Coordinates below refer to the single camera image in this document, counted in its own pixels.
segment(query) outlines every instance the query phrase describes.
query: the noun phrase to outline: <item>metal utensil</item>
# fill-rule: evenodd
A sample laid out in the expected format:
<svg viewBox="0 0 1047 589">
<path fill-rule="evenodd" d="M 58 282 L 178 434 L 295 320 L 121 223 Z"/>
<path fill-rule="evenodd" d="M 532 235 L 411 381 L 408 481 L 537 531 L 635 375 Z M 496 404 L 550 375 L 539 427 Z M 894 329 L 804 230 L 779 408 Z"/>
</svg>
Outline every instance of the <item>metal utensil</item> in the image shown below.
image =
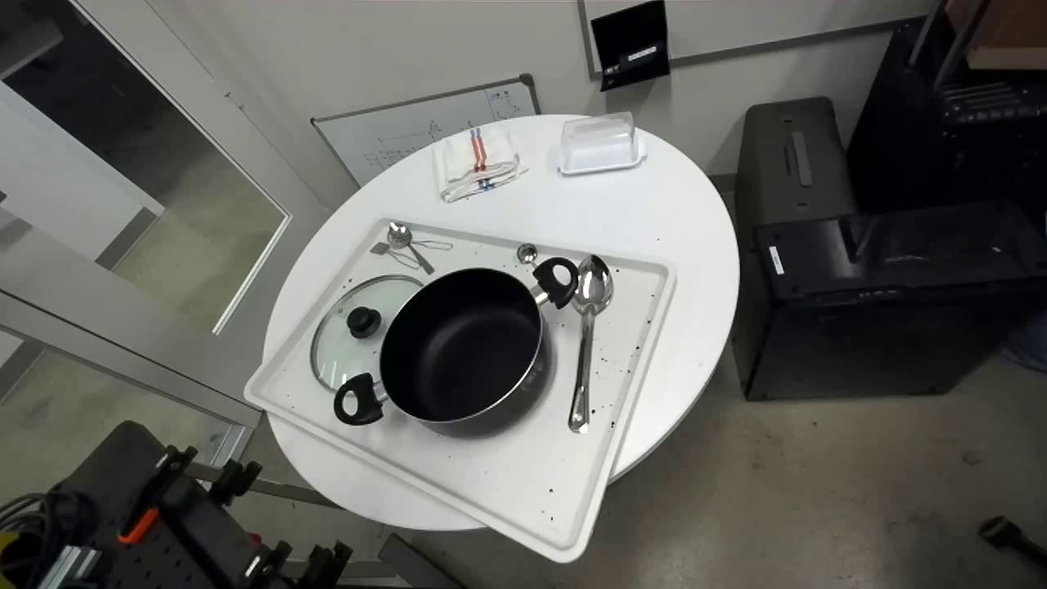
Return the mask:
<svg viewBox="0 0 1047 589">
<path fill-rule="evenodd" d="M 386 243 L 391 243 L 393 247 L 408 247 L 408 250 L 417 256 L 417 260 L 422 265 L 422 272 L 431 273 L 428 259 L 420 256 L 420 247 L 411 244 L 411 237 L 417 237 L 417 235 L 411 235 L 408 226 L 391 223 Z"/>
<path fill-rule="evenodd" d="M 577 310 L 584 313 L 584 344 L 580 344 L 577 391 L 570 398 L 570 414 L 566 414 L 566 425 L 572 433 L 584 433 L 588 425 L 591 329 L 594 329 L 594 313 L 601 313 L 612 297 L 615 297 L 612 267 L 598 256 L 588 256 L 580 265 L 580 292 L 577 292 Z"/>
</svg>

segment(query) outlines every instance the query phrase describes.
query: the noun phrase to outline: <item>black pot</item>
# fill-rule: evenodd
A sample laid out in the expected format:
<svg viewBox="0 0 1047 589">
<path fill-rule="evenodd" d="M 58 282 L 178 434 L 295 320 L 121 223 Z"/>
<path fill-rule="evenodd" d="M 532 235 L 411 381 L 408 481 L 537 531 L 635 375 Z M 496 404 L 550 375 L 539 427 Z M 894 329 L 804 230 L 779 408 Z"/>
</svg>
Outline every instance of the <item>black pot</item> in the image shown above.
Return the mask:
<svg viewBox="0 0 1047 589">
<path fill-rule="evenodd" d="M 467 267 L 424 283 L 391 325 L 381 349 L 386 397 L 428 425 L 509 421 L 547 386 L 550 344 L 539 305 L 570 305 L 580 272 L 566 259 L 532 267 L 530 292 L 515 273 Z M 360 374 L 333 397 L 347 425 L 384 418 L 375 380 Z"/>
</svg>

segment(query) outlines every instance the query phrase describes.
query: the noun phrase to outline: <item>round white table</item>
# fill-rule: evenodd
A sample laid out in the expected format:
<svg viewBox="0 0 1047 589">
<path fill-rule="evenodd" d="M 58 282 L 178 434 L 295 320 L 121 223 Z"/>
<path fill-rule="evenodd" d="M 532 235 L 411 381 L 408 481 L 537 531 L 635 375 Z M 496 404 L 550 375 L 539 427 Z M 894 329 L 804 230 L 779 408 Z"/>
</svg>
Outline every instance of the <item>round white table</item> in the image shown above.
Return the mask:
<svg viewBox="0 0 1047 589">
<path fill-rule="evenodd" d="M 519 243 L 557 243 L 577 250 L 635 250 L 669 260 L 678 292 L 656 344 L 640 397 L 615 460 L 615 477 L 650 456 L 702 391 L 728 348 L 741 250 L 728 206 L 702 169 L 678 148 L 640 135 L 647 161 L 621 173 L 558 176 L 553 155 L 563 115 L 503 122 L 526 173 L 491 192 L 441 201 L 431 148 L 399 161 L 355 192 L 295 260 L 264 333 L 264 356 L 290 336 L 308 300 L 316 300 L 338 272 L 338 256 L 358 244 L 381 219 L 408 216 L 424 226 L 467 223 Z M 362 460 L 271 418 L 275 438 L 303 481 L 333 502 L 408 531 L 473 531 L 471 517 L 434 502 Z"/>
</svg>

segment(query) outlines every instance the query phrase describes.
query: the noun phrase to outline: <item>silver spoon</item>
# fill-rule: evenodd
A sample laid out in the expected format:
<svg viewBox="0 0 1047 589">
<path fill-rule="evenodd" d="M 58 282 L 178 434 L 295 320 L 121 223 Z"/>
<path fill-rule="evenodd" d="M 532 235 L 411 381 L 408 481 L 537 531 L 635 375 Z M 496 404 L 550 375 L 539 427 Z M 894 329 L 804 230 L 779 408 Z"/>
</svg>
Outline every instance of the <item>silver spoon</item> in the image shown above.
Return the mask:
<svg viewBox="0 0 1047 589">
<path fill-rule="evenodd" d="M 598 256 L 588 256 L 580 265 L 580 292 L 577 292 L 577 310 L 584 313 L 584 344 L 580 344 L 577 391 L 570 398 L 570 414 L 566 414 L 566 425 L 572 433 L 584 433 L 588 425 L 591 329 L 594 329 L 594 313 L 601 313 L 612 297 L 615 297 L 612 267 Z"/>
<path fill-rule="evenodd" d="M 422 272 L 431 273 L 428 259 L 420 256 L 420 247 L 411 244 L 411 237 L 417 237 L 417 235 L 411 235 L 408 226 L 391 223 L 386 243 L 391 243 L 393 247 L 408 247 L 408 250 L 417 256 L 417 260 L 422 265 Z"/>
</svg>

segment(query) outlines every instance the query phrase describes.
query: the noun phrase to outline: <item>pot handle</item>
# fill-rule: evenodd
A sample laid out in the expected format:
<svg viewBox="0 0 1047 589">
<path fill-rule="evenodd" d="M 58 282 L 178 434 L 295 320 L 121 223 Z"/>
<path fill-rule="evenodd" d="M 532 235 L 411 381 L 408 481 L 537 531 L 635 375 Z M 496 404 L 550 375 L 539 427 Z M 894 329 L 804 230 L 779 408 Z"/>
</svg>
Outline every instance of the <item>pot handle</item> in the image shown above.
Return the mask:
<svg viewBox="0 0 1047 589">
<path fill-rule="evenodd" d="M 580 267 L 570 259 L 547 259 L 532 267 L 537 289 L 553 300 L 557 307 L 570 305 L 580 289 Z"/>
<path fill-rule="evenodd" d="M 360 374 L 355 380 L 347 380 L 338 391 L 333 391 L 333 414 L 338 421 L 347 425 L 370 425 L 375 418 L 384 418 L 384 402 L 372 390 L 372 375 Z"/>
</svg>

